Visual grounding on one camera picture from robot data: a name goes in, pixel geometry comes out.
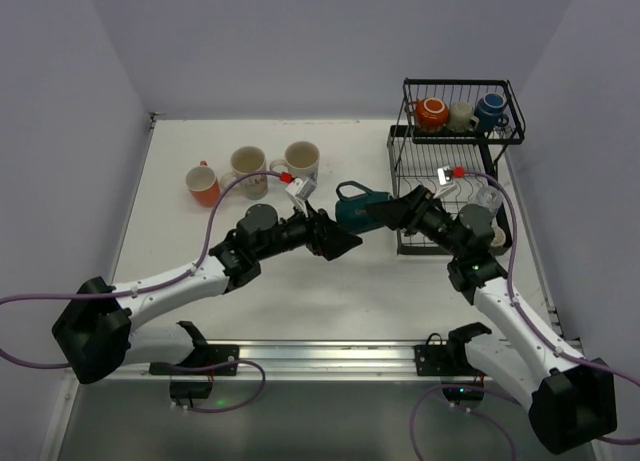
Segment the orange round mug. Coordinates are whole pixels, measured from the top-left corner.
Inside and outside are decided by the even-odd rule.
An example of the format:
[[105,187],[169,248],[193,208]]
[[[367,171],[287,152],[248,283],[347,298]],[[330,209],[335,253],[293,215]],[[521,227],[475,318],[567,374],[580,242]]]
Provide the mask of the orange round mug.
[[446,103],[436,97],[408,102],[405,112],[411,115],[418,128],[426,133],[436,133],[444,129],[450,113]]

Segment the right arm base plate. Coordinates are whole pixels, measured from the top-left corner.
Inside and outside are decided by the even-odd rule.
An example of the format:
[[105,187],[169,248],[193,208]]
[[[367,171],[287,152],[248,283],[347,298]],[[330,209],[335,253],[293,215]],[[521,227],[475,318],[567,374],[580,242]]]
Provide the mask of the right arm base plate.
[[445,339],[439,333],[413,346],[414,364],[418,376],[474,377],[480,372],[467,361],[463,346]]

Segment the aluminium mounting rail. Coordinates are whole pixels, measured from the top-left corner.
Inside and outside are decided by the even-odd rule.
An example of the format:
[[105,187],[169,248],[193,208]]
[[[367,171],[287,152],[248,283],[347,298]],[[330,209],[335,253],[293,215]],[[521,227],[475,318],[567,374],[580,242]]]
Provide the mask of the aluminium mounting rail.
[[[450,333],[459,342],[468,363],[480,373],[497,379],[540,381],[576,367],[578,352],[569,345],[550,349],[535,342],[517,350],[507,341],[487,333],[469,336]],[[91,342],[84,336],[62,340],[59,346],[83,384],[95,383],[127,366],[151,363],[177,365],[200,346],[235,344],[240,348],[237,366],[256,364],[278,374],[409,372],[416,374],[414,342],[302,342],[302,341],[206,341],[195,340],[182,329],[137,334],[134,339]]]

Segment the dark teal mug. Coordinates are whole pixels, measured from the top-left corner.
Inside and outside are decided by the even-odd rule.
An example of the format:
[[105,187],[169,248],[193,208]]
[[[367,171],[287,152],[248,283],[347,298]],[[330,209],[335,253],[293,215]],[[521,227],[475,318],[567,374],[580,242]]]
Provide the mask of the dark teal mug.
[[[355,188],[358,194],[345,195],[343,190],[347,187]],[[366,206],[372,203],[388,201],[392,195],[386,191],[373,190],[357,181],[349,180],[341,182],[336,187],[338,201],[335,204],[336,222],[351,234],[364,234],[383,227],[366,210]]]

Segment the blue mug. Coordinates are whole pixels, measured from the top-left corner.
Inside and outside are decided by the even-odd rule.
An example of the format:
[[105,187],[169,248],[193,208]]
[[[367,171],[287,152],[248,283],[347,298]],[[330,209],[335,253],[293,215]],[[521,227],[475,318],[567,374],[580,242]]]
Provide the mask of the blue mug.
[[505,113],[507,98],[499,93],[487,93],[476,104],[474,116],[478,119],[476,130],[490,132],[495,128],[505,128],[509,116]]

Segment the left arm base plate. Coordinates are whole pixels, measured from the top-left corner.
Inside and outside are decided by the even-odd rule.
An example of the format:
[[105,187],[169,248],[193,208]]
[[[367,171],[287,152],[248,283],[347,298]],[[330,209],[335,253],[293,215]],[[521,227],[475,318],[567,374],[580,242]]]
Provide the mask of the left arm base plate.
[[187,358],[177,365],[154,362],[149,373],[156,376],[235,376],[240,348],[235,344],[208,344],[196,347]]

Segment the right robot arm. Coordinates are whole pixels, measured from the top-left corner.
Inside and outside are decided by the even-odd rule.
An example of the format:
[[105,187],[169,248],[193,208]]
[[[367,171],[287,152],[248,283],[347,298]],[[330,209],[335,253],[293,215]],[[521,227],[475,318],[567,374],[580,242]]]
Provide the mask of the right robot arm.
[[456,345],[466,362],[489,375],[527,411],[531,427],[553,454],[617,428],[614,380],[601,360],[590,362],[542,320],[510,285],[490,251],[493,213],[469,203],[457,215],[423,186],[388,201],[370,203],[369,215],[391,230],[420,233],[452,260],[453,288],[502,332],[509,345],[480,331]]

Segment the tall floral white mug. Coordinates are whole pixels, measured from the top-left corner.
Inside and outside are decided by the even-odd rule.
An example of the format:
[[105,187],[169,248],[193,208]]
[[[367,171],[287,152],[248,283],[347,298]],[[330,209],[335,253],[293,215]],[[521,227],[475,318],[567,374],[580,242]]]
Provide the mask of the tall floral white mug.
[[318,183],[320,151],[309,141],[296,141],[284,151],[284,157],[272,161],[271,171],[284,171],[297,178],[311,179]]

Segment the small beige cup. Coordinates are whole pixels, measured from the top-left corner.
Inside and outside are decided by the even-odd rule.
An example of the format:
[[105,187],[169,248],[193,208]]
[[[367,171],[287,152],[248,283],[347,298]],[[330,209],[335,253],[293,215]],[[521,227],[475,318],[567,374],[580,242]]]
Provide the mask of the small beige cup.
[[494,237],[490,243],[491,248],[500,248],[503,247],[506,243],[506,233],[499,226],[493,227]]

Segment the cream floral mug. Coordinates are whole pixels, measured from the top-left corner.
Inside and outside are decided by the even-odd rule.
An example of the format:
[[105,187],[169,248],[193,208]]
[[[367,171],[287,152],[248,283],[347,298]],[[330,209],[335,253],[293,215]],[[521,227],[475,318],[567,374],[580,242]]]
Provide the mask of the cream floral mug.
[[255,146],[237,149],[230,158],[231,171],[220,179],[220,186],[226,189],[232,181],[235,187],[250,200],[262,199],[268,192],[265,153]]

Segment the salmon orange mug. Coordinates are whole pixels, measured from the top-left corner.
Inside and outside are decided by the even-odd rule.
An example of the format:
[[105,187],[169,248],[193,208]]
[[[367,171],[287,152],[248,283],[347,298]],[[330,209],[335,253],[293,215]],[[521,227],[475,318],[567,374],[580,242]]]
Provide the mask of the salmon orange mug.
[[185,184],[194,200],[203,207],[211,208],[219,200],[219,180],[206,161],[201,161],[186,174]]

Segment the beige mug upper shelf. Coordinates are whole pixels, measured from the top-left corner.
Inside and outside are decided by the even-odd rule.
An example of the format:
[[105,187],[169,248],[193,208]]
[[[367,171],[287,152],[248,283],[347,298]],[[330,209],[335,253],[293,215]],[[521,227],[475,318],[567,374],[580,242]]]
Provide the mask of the beige mug upper shelf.
[[449,106],[449,118],[446,128],[454,133],[474,132],[479,118],[474,114],[475,108],[465,101],[457,101]]

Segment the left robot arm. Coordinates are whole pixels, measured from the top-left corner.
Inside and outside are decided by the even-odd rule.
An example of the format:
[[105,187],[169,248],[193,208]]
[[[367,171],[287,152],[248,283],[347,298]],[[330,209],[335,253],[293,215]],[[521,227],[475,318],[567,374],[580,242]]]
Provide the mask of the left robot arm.
[[193,368],[204,359],[205,339],[190,322],[164,334],[147,323],[186,304],[233,292],[258,277],[263,260],[300,247],[332,261],[360,246],[324,210],[296,210],[283,219],[270,205],[250,207],[222,242],[201,260],[133,282],[85,282],[52,327],[78,381],[92,384],[126,364],[162,363]]

